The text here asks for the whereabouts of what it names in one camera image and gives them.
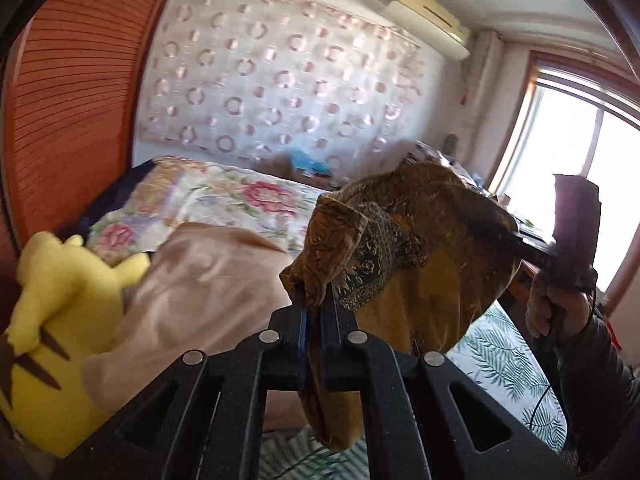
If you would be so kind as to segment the dark grey sleeve forearm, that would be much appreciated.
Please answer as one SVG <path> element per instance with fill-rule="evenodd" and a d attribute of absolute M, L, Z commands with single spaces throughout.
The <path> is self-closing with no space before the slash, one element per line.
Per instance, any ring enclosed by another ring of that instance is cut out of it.
<path fill-rule="evenodd" d="M 554 348 L 568 448 L 583 479 L 639 477 L 639 379 L 595 316 Z"/>

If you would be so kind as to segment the person's right hand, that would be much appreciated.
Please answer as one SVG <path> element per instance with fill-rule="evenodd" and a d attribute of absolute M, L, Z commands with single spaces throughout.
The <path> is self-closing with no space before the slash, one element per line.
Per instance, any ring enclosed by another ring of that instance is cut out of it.
<path fill-rule="evenodd" d="M 587 326 L 590 318 L 590 304 L 583 292 L 552 286 L 544 271 L 536 274 L 525 312 L 530 336 L 555 333 L 555 341 L 565 344 Z"/>

